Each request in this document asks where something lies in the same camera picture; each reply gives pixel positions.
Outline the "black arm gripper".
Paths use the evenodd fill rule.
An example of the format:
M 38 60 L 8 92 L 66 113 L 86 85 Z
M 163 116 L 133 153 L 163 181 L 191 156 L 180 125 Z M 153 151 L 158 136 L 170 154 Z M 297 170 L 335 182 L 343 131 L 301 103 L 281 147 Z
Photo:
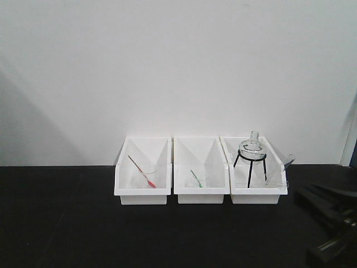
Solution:
M 307 249 L 308 266 L 356 267 L 356 192 L 312 184 L 295 191 L 294 203 L 332 232 Z

